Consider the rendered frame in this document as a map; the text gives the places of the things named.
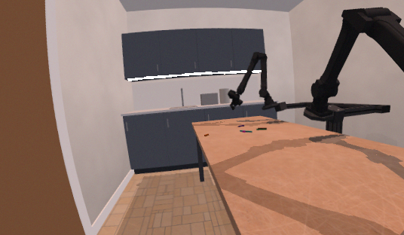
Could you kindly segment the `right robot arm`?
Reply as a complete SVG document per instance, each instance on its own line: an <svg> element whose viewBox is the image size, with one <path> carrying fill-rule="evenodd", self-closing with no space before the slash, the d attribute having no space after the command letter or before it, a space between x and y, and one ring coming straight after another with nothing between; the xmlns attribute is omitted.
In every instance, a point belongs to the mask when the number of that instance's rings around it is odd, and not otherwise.
<svg viewBox="0 0 404 235"><path fill-rule="evenodd" d="M260 56L260 57L258 57L258 56ZM232 102L234 102L235 100L238 101L240 99L240 95L242 95L241 93L244 92L244 90L246 88L246 84L247 84L251 74L253 73L256 63L259 60L261 60L261 90L259 91L259 95L261 97L265 98L265 101L266 101L265 105L277 103L277 102L273 101L273 99L271 98L271 96L269 95L267 90L265 90L265 89L267 89L267 58L268 58L267 55L265 53L255 52L252 55L252 58L253 59L251 59L251 62L249 64L248 69L246 70L243 80L241 81L240 85L237 88L237 92L230 90L228 92L228 97L230 99L232 99ZM258 61L256 61L256 60L258 60ZM270 103L270 104L268 104L268 103Z"/></svg>

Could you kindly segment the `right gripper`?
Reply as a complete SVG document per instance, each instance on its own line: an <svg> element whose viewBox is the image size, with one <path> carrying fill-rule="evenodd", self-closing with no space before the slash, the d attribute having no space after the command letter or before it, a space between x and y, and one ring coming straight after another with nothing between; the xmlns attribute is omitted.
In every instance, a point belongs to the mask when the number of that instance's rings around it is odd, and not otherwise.
<svg viewBox="0 0 404 235"><path fill-rule="evenodd" d="M230 106L231 106L231 108L232 108L232 110L234 110L234 107L236 106L236 105L241 105L243 103L243 101L241 100L241 99L239 99L238 101L234 101L234 102L232 102L231 104L230 104Z"/></svg>

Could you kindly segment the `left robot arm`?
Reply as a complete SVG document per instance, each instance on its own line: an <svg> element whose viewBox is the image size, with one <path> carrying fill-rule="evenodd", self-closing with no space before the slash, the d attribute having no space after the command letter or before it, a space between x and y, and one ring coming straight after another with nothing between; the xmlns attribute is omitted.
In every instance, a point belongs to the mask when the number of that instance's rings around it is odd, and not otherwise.
<svg viewBox="0 0 404 235"><path fill-rule="evenodd" d="M383 7L343 10L341 16L338 40L323 75L311 86L313 102L306 106L306 110L319 117L333 113L328 109L328 98L338 93L340 82L336 78L360 33L373 38L404 72L404 28L399 24L400 17Z"/></svg>

